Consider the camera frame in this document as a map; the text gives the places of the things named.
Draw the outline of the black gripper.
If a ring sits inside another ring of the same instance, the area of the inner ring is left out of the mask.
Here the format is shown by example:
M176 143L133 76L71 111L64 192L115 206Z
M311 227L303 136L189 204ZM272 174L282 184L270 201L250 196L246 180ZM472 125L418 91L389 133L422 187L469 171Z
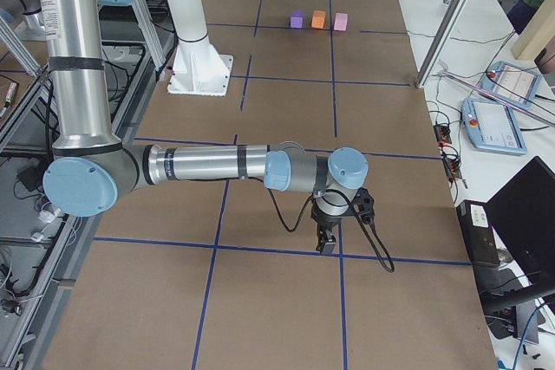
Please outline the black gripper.
M312 202L310 218L317 224L316 251L320 255L332 255L336 247L333 229L340 224L347 211L347 206L326 205L316 199Z

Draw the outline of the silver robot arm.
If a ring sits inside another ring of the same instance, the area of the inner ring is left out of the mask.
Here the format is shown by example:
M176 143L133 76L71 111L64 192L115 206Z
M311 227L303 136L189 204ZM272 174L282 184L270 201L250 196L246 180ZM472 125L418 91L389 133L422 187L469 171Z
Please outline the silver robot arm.
M364 187L369 165L351 147L328 156L298 143L162 147L134 143L134 128L115 131L101 45L102 0L40 0L59 135L43 175L49 200L74 217L94 217L140 188L170 181L255 180L270 194L307 194L302 213L317 225L317 251L330 254L334 229L354 218L375 231L374 201Z

